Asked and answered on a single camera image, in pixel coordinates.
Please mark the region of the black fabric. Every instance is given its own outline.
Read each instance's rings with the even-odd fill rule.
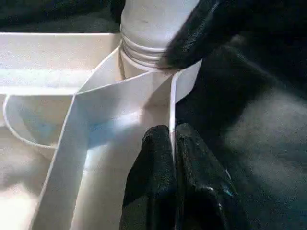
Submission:
[[[118,32],[121,7],[116,0],[3,0],[0,31]]]
[[[175,225],[176,181],[166,126],[148,130],[131,168],[123,201],[121,230],[170,230]]]
[[[246,214],[227,172],[189,125],[176,130],[181,184],[179,229],[248,230]]]
[[[305,44],[240,34],[203,60],[176,107],[230,173],[254,230],[307,228]]]

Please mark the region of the black glove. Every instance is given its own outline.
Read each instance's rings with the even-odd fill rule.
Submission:
[[[175,226],[176,182],[168,128],[149,129],[131,168],[120,230],[171,230]]]
[[[145,134],[127,178],[120,229],[248,230],[228,174],[198,133],[180,125],[176,141],[177,183],[167,127]]]
[[[187,68],[243,30],[265,36],[264,41],[268,36],[297,39],[306,34],[306,10],[305,0],[200,0],[161,66]]]
[[[248,230],[231,179],[189,125],[176,130],[178,229]]]

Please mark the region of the black leather glove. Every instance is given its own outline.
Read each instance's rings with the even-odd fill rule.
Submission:
[[[248,230],[230,176],[199,134],[187,124],[176,130],[178,225],[183,230]]]
[[[306,10],[304,0],[200,0],[161,66],[187,68],[241,31],[265,36],[264,42],[268,36],[300,38],[306,34]]]
[[[131,168],[120,230],[171,230],[175,226],[176,182],[168,128],[149,129]]]
[[[120,229],[248,230],[230,177],[198,133],[180,125],[176,143],[177,183],[167,127],[145,134],[127,178]]]

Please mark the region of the glove finger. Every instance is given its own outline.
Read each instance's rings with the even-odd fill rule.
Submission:
[[[236,35],[263,5],[256,0],[202,0],[171,41],[161,67],[187,68]]]

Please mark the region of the white surface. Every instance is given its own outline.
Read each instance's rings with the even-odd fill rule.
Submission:
[[[49,164],[0,126],[0,229],[28,228]]]
[[[7,96],[5,125],[16,138],[51,160],[70,104],[71,96]]]
[[[113,33],[1,33],[0,93],[76,93],[120,43]]]

